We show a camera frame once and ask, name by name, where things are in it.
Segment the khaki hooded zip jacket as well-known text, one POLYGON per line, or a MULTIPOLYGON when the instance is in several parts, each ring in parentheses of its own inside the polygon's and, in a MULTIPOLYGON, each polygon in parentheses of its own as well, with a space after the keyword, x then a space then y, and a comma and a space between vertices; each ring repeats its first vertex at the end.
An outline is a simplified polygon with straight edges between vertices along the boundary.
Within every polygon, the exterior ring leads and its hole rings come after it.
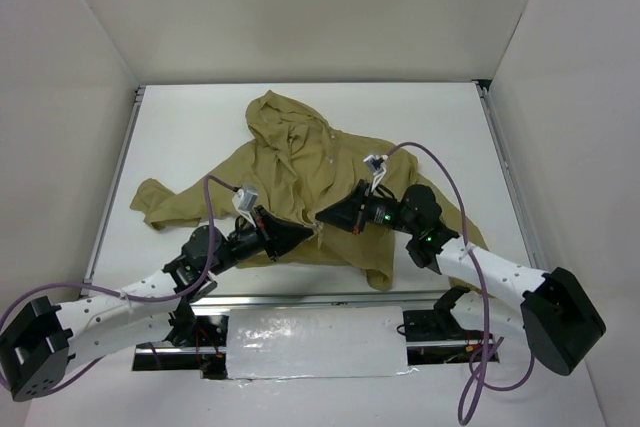
POLYGON ((367 154, 384 154, 391 143, 336 130, 312 107, 273 91, 254 99, 245 118, 253 138, 212 170, 218 183, 197 181, 174 193, 148 178, 138 186, 131 209, 141 212, 155 230, 192 227, 207 215, 206 195, 215 217, 224 218, 235 212, 228 186, 247 184, 270 213, 316 231, 313 239, 287 254, 285 262, 355 267, 371 288, 390 290, 394 233, 368 225, 354 236, 316 222, 315 216, 369 175, 363 162, 367 154))

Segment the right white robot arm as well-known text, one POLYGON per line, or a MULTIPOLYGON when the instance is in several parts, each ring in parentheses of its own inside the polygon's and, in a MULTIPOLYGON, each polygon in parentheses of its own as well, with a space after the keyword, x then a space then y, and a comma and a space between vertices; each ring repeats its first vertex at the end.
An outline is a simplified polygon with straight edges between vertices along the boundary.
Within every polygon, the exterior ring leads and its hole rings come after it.
POLYGON ((498 317, 496 335, 520 338, 556 374, 571 374, 606 331, 573 273, 526 267, 464 242, 445 225, 435 194, 425 185, 414 184, 396 199, 385 187, 362 180, 316 218, 353 235, 369 224, 409 235, 406 250, 417 267, 484 290, 498 317))

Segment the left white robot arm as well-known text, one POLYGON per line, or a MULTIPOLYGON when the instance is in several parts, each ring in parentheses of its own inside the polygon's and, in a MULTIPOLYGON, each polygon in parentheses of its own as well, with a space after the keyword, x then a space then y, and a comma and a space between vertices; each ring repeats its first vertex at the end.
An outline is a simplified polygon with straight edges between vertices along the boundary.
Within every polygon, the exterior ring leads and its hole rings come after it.
POLYGON ((60 304, 43 293, 27 295, 14 318, 1 320, 7 390, 25 402, 55 392, 69 371, 124 348, 191 342, 197 328, 191 305, 216 288, 216 276, 260 253, 277 261, 312 235, 256 207, 248 219, 237 218, 229 235, 196 228, 175 259, 126 287, 95 287, 92 297, 60 304))

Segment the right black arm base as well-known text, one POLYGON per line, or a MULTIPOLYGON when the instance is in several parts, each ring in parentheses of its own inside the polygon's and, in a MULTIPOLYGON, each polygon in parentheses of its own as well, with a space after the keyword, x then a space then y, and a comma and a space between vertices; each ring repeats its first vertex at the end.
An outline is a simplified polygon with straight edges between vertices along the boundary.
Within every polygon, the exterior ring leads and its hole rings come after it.
POLYGON ((471 290, 453 287, 429 309, 405 310, 396 332, 405 339, 409 366, 468 362, 473 354, 480 360, 483 334, 461 327, 452 309, 471 290))

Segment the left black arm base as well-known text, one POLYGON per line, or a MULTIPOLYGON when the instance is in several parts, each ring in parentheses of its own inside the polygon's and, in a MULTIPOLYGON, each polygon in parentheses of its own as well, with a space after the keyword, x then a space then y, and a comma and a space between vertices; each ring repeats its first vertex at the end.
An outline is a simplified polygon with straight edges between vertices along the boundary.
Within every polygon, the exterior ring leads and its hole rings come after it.
POLYGON ((181 303, 170 316, 170 332, 161 341, 138 344, 134 372, 193 371, 207 380, 227 378, 228 315, 196 315, 181 303))

